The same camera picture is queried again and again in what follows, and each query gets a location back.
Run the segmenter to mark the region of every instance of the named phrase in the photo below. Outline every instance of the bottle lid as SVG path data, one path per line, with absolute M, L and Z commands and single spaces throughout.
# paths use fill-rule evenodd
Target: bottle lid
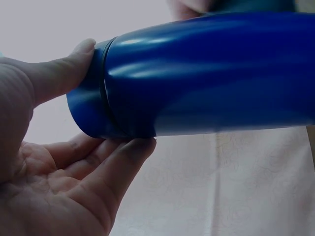
M 67 94 L 71 115 L 79 128 L 94 138 L 128 137 L 116 124 L 105 88 L 105 59 L 112 40 L 95 46 L 85 79 Z

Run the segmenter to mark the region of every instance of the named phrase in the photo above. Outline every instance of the white wall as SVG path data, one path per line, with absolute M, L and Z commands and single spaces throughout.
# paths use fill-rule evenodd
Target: white wall
M 27 62 L 57 59 L 81 40 L 104 41 L 171 20 L 163 0 L 2 0 L 0 51 Z M 66 141 L 79 132 L 65 97 L 38 107 L 26 141 Z

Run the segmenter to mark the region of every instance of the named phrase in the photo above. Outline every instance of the blue bottle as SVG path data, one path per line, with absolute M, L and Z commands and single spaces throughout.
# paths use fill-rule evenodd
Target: blue bottle
M 96 45 L 67 95 L 92 137 L 146 138 L 315 123 L 315 14 L 226 13 Z

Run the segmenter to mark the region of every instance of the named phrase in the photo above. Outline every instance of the finger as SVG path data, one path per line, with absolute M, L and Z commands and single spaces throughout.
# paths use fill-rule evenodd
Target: finger
M 176 19 L 185 20 L 201 16 L 210 10 L 216 0 L 168 0 Z
M 94 54 L 95 41 L 81 42 L 66 58 L 41 63 L 26 63 L 0 58 L 0 64 L 8 64 L 21 70 L 36 107 L 76 88 L 84 79 Z
M 43 145 L 55 161 L 58 169 L 64 169 L 70 164 L 86 158 L 104 140 L 95 139 L 80 133 L 68 142 Z
M 136 139 L 115 150 L 67 196 L 88 209 L 109 232 L 126 190 L 155 146 L 154 139 Z
M 105 140 L 86 158 L 73 163 L 65 169 L 67 176 L 81 180 L 93 172 L 104 160 L 106 160 L 119 147 L 126 142 L 120 140 Z
M 190 7 L 186 6 L 178 0 L 169 0 L 168 4 L 172 14 L 175 17 L 175 20 L 186 20 L 201 16 L 200 13 L 192 10 Z

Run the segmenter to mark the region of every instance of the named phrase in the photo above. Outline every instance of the hand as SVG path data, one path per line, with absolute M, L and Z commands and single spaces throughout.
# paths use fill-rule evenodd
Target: hand
M 25 63 L 0 59 L 0 235 L 104 236 L 119 204 L 155 148 L 155 140 L 23 142 L 33 109 L 74 89 L 95 42 L 64 59 Z
M 168 0 L 177 20 L 185 20 L 201 16 L 209 11 L 217 0 Z

